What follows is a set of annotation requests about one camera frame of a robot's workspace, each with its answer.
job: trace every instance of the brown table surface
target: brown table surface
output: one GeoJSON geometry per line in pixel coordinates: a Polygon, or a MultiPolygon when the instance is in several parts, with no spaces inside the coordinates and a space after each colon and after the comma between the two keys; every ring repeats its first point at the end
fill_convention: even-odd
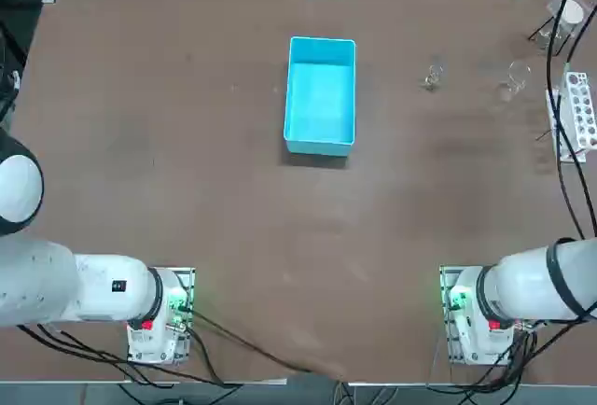
{"type": "MultiPolygon", "coordinates": [[[[13,130],[45,170],[32,233],[77,252],[194,266],[196,307],[330,376],[472,380],[478,370],[449,369],[444,343],[430,373],[443,335],[438,267],[574,235],[551,142],[535,141],[548,127],[545,58],[524,37],[546,3],[58,0],[43,9],[13,130]],[[285,151],[293,35],[358,46],[345,165],[285,151]],[[430,93],[418,83],[435,55],[445,79],[430,93]],[[514,59],[534,73],[505,105],[495,87],[514,59]]],[[[574,68],[593,74],[596,56],[591,31],[574,68]]],[[[561,68],[557,59],[554,79],[561,68]]],[[[594,161],[586,172],[595,187],[594,161]]],[[[123,353],[122,324],[68,328],[123,353]]],[[[526,382],[597,384],[594,331],[574,330],[526,382]]],[[[289,373],[203,334],[226,379],[289,373]]],[[[4,380],[122,378],[15,330],[1,335],[4,380]]],[[[184,370],[205,375],[197,355],[184,370]]]]}

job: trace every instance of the blue plastic bin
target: blue plastic bin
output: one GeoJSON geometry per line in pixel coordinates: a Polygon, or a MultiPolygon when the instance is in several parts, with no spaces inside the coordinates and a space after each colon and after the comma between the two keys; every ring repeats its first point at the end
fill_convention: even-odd
{"type": "Polygon", "coordinates": [[[288,151],[348,156],[354,143],[356,44],[290,40],[284,139],[288,151]]]}

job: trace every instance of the metal stand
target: metal stand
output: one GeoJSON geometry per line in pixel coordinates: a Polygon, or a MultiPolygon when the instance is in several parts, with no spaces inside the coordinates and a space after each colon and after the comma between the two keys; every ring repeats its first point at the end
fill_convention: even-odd
{"type": "MultiPolygon", "coordinates": [[[[548,25],[550,22],[553,21],[553,16],[550,16],[549,19],[547,21],[545,21],[543,24],[541,24],[534,32],[532,32],[529,36],[527,36],[526,39],[528,39],[529,41],[534,41],[535,37],[537,36],[537,34],[539,33],[539,31],[545,27],[546,25],[548,25]]],[[[557,57],[558,55],[560,55],[560,52],[562,52],[563,47],[566,45],[566,43],[568,42],[568,40],[570,39],[570,34],[568,34],[568,36],[563,40],[562,45],[560,46],[560,48],[556,51],[556,53],[554,53],[554,55],[557,57]]]]}

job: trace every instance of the metal bracket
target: metal bracket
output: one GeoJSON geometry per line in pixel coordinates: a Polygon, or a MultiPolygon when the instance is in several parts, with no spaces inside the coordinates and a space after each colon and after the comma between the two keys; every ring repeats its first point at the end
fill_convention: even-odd
{"type": "MultiPolygon", "coordinates": [[[[188,293],[187,299],[187,307],[189,309],[193,308],[193,303],[195,300],[195,269],[194,268],[180,268],[180,267],[168,267],[169,270],[172,270],[176,277],[180,280],[180,284],[182,288],[184,288],[188,293]]],[[[192,327],[193,318],[190,316],[185,325],[187,328],[192,327]]],[[[188,359],[188,354],[190,351],[190,335],[186,333],[184,336],[178,338],[178,342],[176,343],[176,347],[174,349],[174,362],[175,365],[179,364],[181,361],[185,361],[188,359]]]]}
{"type": "Polygon", "coordinates": [[[446,341],[448,342],[448,360],[451,363],[465,363],[465,356],[460,345],[458,329],[450,311],[450,290],[456,284],[458,276],[466,267],[440,266],[439,267],[439,289],[441,292],[441,310],[444,316],[444,327],[446,328],[446,341]]]}

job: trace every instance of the black cable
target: black cable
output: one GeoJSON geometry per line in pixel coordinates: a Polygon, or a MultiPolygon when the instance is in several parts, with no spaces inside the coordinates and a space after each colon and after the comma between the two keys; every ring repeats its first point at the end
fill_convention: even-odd
{"type": "Polygon", "coordinates": [[[131,392],[129,392],[124,386],[122,386],[121,384],[117,384],[117,387],[120,388],[122,390],[122,392],[124,394],[126,394],[127,396],[129,396],[129,398],[135,402],[137,402],[138,405],[146,405],[144,402],[142,402],[141,400],[139,400],[138,398],[136,398],[131,392]]]}
{"type": "Polygon", "coordinates": [[[220,385],[224,384],[222,379],[220,379],[219,376],[215,373],[214,365],[212,364],[212,360],[210,360],[209,354],[207,353],[207,347],[205,346],[205,343],[199,336],[199,333],[197,333],[192,328],[187,328],[187,332],[199,344],[199,347],[201,349],[201,355],[203,356],[203,361],[205,363],[205,367],[207,368],[207,371],[209,372],[209,375],[211,376],[212,380],[214,382],[216,382],[217,384],[220,384],[220,385]]]}
{"type": "Polygon", "coordinates": [[[269,360],[273,361],[274,363],[277,363],[280,366],[283,366],[285,368],[288,368],[290,370],[296,370],[299,372],[312,372],[311,370],[308,370],[306,368],[302,368],[301,366],[295,365],[293,363],[287,362],[282,360],[281,358],[278,358],[277,356],[274,356],[273,354],[270,354],[269,352],[266,352],[265,350],[261,349],[259,346],[252,344],[251,342],[248,342],[247,340],[245,340],[244,338],[238,336],[237,334],[227,330],[226,328],[223,328],[222,326],[220,326],[219,324],[217,324],[214,320],[208,318],[207,316],[205,316],[204,314],[201,314],[199,312],[196,312],[192,309],[189,309],[188,307],[179,307],[178,310],[180,310],[181,312],[186,312],[188,314],[193,314],[194,316],[198,317],[199,319],[201,319],[202,321],[205,321],[207,324],[209,324],[210,326],[218,329],[220,332],[222,332],[223,334],[225,334],[226,336],[232,338],[235,342],[248,347],[249,349],[252,349],[253,351],[257,352],[258,354],[261,354],[262,356],[268,358],[269,360]]]}
{"type": "MultiPolygon", "coordinates": [[[[83,342],[81,342],[80,340],[78,340],[77,338],[75,338],[74,336],[72,336],[71,334],[69,334],[68,332],[64,332],[61,331],[61,334],[64,335],[66,338],[72,340],[73,342],[75,342],[75,344],[72,344],[70,342],[66,342],[64,340],[61,340],[60,338],[55,337],[54,335],[52,335],[46,328],[44,328],[44,326],[42,326],[41,324],[37,325],[37,328],[39,328],[39,330],[51,341],[56,342],[57,344],[60,344],[62,346],[66,346],[66,347],[71,347],[73,349],[78,349],[81,351],[85,351],[88,353],[92,353],[95,354],[105,360],[108,360],[108,358],[118,358],[117,356],[113,356],[110,353],[107,353],[105,351],[98,351],[93,349],[90,346],[87,346],[86,344],[84,344],[83,342]]],[[[121,368],[118,363],[116,361],[113,361],[112,363],[110,363],[115,369],[119,370],[120,372],[122,372],[125,377],[131,379],[131,381],[133,381],[136,384],[140,384],[140,385],[150,385],[153,386],[155,388],[158,389],[170,389],[173,387],[173,385],[164,385],[164,384],[155,384],[153,382],[151,382],[140,370],[138,370],[135,366],[130,366],[130,368],[132,370],[134,370],[139,377],[141,377],[144,381],[140,382],[139,380],[137,380],[136,378],[134,378],[129,372],[127,372],[126,370],[124,370],[123,368],[121,368]]]]}
{"type": "MultiPolygon", "coordinates": [[[[576,153],[572,147],[572,144],[570,143],[570,139],[568,138],[568,135],[565,132],[565,129],[562,126],[562,122],[560,119],[560,103],[562,100],[562,93],[559,92],[558,94],[558,101],[556,104],[556,101],[554,99],[553,96],[553,85],[551,82],[551,56],[552,56],[552,52],[553,52],[553,45],[554,45],[554,41],[555,41],[555,35],[557,34],[558,31],[558,26],[560,24],[560,20],[562,18],[562,14],[563,14],[563,9],[565,7],[565,3],[566,0],[562,0],[562,3],[560,5],[560,8],[558,9],[558,12],[555,16],[554,19],[554,23],[553,23],[553,30],[551,32],[551,36],[549,37],[549,44],[548,44],[548,56],[547,56],[547,84],[548,84],[548,97],[549,97],[549,101],[551,103],[551,109],[553,111],[554,117],[555,117],[555,122],[556,122],[556,163],[558,166],[558,177],[560,180],[560,187],[562,190],[562,195],[564,197],[564,201],[566,202],[566,207],[568,208],[568,212],[570,213],[571,218],[573,219],[573,222],[575,223],[575,227],[576,230],[578,231],[579,235],[581,236],[581,238],[584,239],[584,234],[582,232],[582,229],[580,228],[580,225],[578,223],[578,219],[576,217],[576,214],[572,208],[572,205],[570,204],[570,200],[568,198],[568,194],[566,191],[566,187],[565,184],[563,183],[563,174],[562,174],[562,150],[561,150],[561,141],[560,138],[562,137],[564,140],[564,143],[566,144],[566,147],[568,149],[568,152],[570,153],[572,160],[575,164],[576,167],[576,171],[578,173],[578,177],[580,178],[580,183],[582,185],[583,188],[583,193],[585,195],[585,202],[587,204],[587,207],[589,208],[589,213],[590,213],[590,220],[591,220],[591,224],[593,227],[593,233],[595,234],[595,236],[597,236],[597,219],[595,217],[595,212],[593,209],[593,205],[592,205],[592,201],[590,199],[590,194],[589,194],[589,188],[587,186],[587,181],[585,180],[585,176],[583,174],[582,171],[582,167],[580,166],[580,163],[578,162],[578,158],[576,157],[576,153]]],[[[589,19],[587,19],[587,21],[585,22],[585,24],[583,25],[583,28],[581,30],[582,34],[579,33],[578,36],[576,37],[576,44],[579,41],[579,38],[582,37],[582,35],[584,34],[584,31],[587,30],[588,27],[588,22],[589,19]]],[[[572,60],[572,57],[574,56],[574,50],[576,50],[576,46],[573,45],[571,47],[571,52],[568,54],[568,58],[566,59],[567,63],[570,63],[570,61],[572,60]]]]}
{"type": "Polygon", "coordinates": [[[344,393],[346,393],[346,397],[351,401],[351,403],[354,405],[354,398],[351,395],[350,391],[348,390],[348,387],[346,386],[346,384],[344,382],[340,382],[340,386],[342,387],[342,389],[344,390],[344,393]]]}
{"type": "MultiPolygon", "coordinates": [[[[17,326],[17,328],[22,331],[23,333],[27,334],[29,337],[31,337],[32,339],[36,340],[37,342],[39,342],[40,344],[43,344],[44,346],[53,349],[57,352],[60,352],[62,354],[66,354],[69,356],[76,356],[78,358],[82,358],[85,360],[89,360],[89,361],[94,361],[96,363],[106,363],[106,364],[112,364],[114,363],[113,361],[110,360],[104,360],[102,358],[96,358],[94,356],[88,356],[86,354],[80,354],[79,352],[75,352],[75,351],[70,351],[68,349],[64,349],[60,346],[57,346],[56,344],[53,344],[51,342],[48,342],[47,340],[45,340],[44,338],[40,337],[39,335],[37,335],[35,332],[33,332],[32,330],[30,330],[29,328],[27,328],[26,326],[17,326]]],[[[181,377],[184,379],[189,379],[189,380],[194,380],[195,382],[203,382],[205,384],[213,384],[216,386],[220,386],[218,384],[216,384],[215,382],[211,382],[207,379],[203,379],[202,377],[198,377],[196,375],[192,375],[192,374],[187,374],[185,372],[178,372],[176,370],[167,370],[165,368],[162,368],[161,366],[157,366],[157,365],[150,365],[150,364],[146,364],[146,363],[140,363],[137,361],[131,361],[131,360],[125,360],[123,358],[120,358],[118,356],[115,356],[113,354],[111,354],[111,356],[114,358],[114,361],[116,361],[119,365],[124,364],[124,365],[128,365],[128,366],[140,366],[143,368],[146,368],[148,370],[157,370],[159,372],[164,372],[166,374],[171,374],[175,377],[181,377]]],[[[237,384],[226,384],[225,387],[226,388],[234,388],[238,386],[237,384]]]]}
{"type": "Polygon", "coordinates": [[[212,400],[211,402],[209,402],[207,405],[216,405],[216,403],[221,402],[222,400],[224,400],[225,398],[227,398],[228,396],[236,393],[239,389],[241,389],[243,386],[241,384],[239,384],[238,386],[235,386],[233,389],[231,389],[229,392],[224,393],[222,396],[220,396],[219,398],[215,398],[214,400],[212,400]]]}

